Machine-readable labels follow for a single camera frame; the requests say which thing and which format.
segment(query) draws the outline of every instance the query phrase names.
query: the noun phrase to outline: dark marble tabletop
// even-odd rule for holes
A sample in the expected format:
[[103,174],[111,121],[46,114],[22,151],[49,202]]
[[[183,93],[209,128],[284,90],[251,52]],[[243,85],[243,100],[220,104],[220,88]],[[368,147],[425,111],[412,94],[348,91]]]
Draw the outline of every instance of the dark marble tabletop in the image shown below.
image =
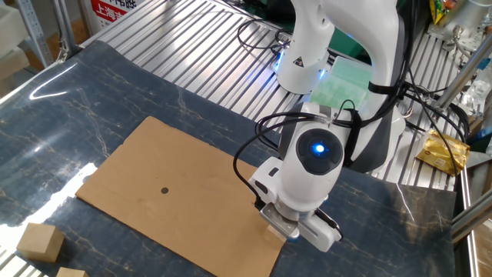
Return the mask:
[[[0,105],[0,245],[18,239],[26,222],[45,222],[66,237],[55,264],[34,262],[51,276],[60,266],[91,277],[210,275],[73,197],[149,115],[231,155],[254,130],[254,122],[94,42]],[[259,166],[273,154],[255,143],[242,159]],[[288,242],[271,275],[453,276],[454,198],[343,170],[322,206],[343,242],[327,253]]]

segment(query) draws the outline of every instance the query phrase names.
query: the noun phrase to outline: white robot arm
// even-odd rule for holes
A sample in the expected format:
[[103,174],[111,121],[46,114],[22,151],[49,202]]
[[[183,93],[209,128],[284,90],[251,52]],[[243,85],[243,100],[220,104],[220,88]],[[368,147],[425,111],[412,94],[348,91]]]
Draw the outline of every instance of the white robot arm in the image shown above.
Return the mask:
[[[394,97],[381,93],[392,92],[391,87],[400,79],[404,62],[404,27],[394,0],[292,2],[297,21],[291,47],[284,50],[279,61],[280,85],[296,93],[312,90],[319,72],[324,70],[327,46],[333,26],[337,26],[365,47],[371,57],[373,76],[369,89],[374,93],[371,93],[369,106],[361,111],[361,117],[363,120],[372,118],[387,97]],[[261,198],[261,206],[257,205],[257,208],[269,224],[290,239],[302,235],[326,252],[343,235],[337,223],[319,207],[327,200],[344,161],[354,160],[351,164],[361,166],[357,168],[360,172],[381,165],[392,155],[384,148],[391,147],[388,146],[390,137],[401,134],[404,122],[393,110],[367,124],[360,130],[361,135],[355,136],[355,150],[348,151],[350,156],[345,157],[351,129],[331,122],[338,113],[338,119],[350,120],[350,112],[314,103],[297,105],[293,112],[316,115],[323,120],[286,125],[278,146],[280,158],[271,157],[263,163],[248,185],[255,190],[257,202]]]

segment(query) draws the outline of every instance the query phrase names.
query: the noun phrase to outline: small wooden cube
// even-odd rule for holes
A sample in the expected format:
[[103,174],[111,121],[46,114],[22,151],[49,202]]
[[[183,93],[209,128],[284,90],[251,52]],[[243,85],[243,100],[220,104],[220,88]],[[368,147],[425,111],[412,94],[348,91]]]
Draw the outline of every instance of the small wooden cube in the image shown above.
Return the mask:
[[56,277],[89,277],[83,270],[60,268]]
[[27,259],[55,262],[63,238],[62,232],[52,225],[29,223],[17,250]]

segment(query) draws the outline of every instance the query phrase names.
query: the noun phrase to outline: red sign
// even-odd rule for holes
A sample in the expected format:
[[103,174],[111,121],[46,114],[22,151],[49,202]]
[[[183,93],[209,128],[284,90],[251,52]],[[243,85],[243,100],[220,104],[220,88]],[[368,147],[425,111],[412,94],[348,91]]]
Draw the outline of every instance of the red sign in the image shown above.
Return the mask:
[[91,0],[91,4],[95,14],[109,22],[114,22],[126,13],[126,11],[109,5],[108,3],[104,3],[101,0]]

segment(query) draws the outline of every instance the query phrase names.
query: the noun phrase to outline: yellow package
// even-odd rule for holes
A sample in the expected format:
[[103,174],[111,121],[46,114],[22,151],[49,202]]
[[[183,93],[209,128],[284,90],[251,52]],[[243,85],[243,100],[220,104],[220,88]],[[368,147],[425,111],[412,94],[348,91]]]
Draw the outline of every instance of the yellow package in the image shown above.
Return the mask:
[[437,24],[446,15],[444,2],[442,0],[430,0],[430,13],[434,24]]
[[[460,173],[467,164],[470,146],[451,138],[448,135],[443,135],[443,137],[446,139],[447,144],[453,152],[457,173]],[[430,130],[422,137],[419,149],[420,152],[416,157],[417,159],[420,159],[422,162],[446,172],[449,175],[455,176],[450,153],[444,144],[444,141],[436,131]]]

